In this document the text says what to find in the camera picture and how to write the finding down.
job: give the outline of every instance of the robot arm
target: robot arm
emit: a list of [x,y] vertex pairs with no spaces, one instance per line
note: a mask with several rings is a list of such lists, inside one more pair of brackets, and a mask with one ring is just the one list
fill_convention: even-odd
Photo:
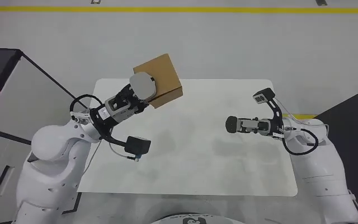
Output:
[[[155,80],[146,73],[133,75],[129,82],[104,104],[91,95],[76,98],[70,106],[72,120],[68,124],[51,125],[36,132],[17,184],[14,223],[56,223],[65,204],[74,200],[91,143],[103,139],[123,146],[134,155],[127,158],[135,161],[148,152],[149,140],[129,136],[122,142],[111,136],[114,126],[141,113],[156,94]],[[73,112],[74,104],[88,96],[99,101],[100,106],[84,113]]]
[[291,155],[295,174],[320,204],[325,222],[358,222],[358,211],[354,196],[347,189],[342,160],[328,139],[324,124],[317,119],[282,118],[274,97],[270,88],[253,96],[258,104],[266,102],[269,105],[274,112],[272,119],[230,116],[225,124],[227,131],[253,132],[281,140]]

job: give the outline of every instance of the yellow line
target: yellow line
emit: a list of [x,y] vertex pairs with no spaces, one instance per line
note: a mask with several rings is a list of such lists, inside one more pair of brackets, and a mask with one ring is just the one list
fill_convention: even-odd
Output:
[[196,12],[358,14],[358,8],[255,8],[255,7],[100,7],[100,6],[0,6],[6,12]]
[[311,119],[316,117],[317,115],[314,114],[293,114],[293,116],[295,116],[295,118],[297,119]]

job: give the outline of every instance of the cardboard box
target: cardboard box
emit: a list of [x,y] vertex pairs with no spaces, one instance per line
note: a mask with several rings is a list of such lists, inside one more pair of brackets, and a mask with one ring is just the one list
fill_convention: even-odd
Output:
[[157,93],[149,104],[158,108],[183,95],[183,89],[168,54],[133,68],[134,73],[147,72],[156,82]]

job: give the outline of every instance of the floor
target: floor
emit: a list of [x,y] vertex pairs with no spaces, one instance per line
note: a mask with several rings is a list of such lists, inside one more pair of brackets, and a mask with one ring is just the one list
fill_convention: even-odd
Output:
[[[328,0],[328,7],[358,7]],[[3,6],[90,6],[90,0],[6,0]],[[98,6],[311,7],[315,0],[102,0]],[[291,113],[319,114],[358,93],[358,15],[0,12],[0,47],[23,50],[75,95],[100,78],[169,53],[180,78],[266,78]],[[297,181],[296,197],[83,194],[60,223],[150,223],[175,212],[246,223],[321,223]]]

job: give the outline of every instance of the white table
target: white table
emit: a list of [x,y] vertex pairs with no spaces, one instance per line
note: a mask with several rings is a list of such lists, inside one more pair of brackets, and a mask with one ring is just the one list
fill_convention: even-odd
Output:
[[[116,156],[103,142],[83,176],[79,192],[294,196],[290,156],[280,141],[259,134],[229,134],[228,116],[271,118],[252,95],[269,80],[181,80],[183,96],[158,109],[151,106],[119,124],[113,136],[150,139],[140,162]],[[126,79],[101,79],[94,95],[117,94]],[[96,144],[91,147],[91,154]],[[115,147],[119,152],[123,148]]]

